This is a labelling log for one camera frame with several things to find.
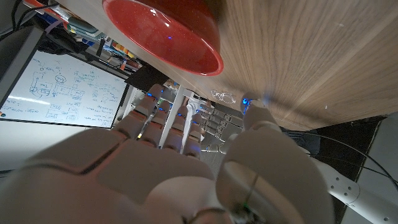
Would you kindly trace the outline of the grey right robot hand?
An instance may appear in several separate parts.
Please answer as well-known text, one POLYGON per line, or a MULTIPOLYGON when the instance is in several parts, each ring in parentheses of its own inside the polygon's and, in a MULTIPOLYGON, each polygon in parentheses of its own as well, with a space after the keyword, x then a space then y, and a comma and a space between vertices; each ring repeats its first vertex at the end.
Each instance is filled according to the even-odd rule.
POLYGON ((326 182, 255 94, 218 175, 200 160, 199 115, 160 141, 160 86, 113 129, 92 128, 28 158, 1 185, 2 223, 333 223, 326 182))

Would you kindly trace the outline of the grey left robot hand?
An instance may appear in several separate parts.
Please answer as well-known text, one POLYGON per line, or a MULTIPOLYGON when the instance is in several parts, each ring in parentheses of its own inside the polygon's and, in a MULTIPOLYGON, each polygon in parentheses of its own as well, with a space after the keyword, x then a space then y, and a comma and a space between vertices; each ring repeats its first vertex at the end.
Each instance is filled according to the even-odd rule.
POLYGON ((218 142, 203 143, 201 151, 226 154, 229 145, 243 130, 243 119, 201 104, 197 114, 202 117, 201 128, 218 142))

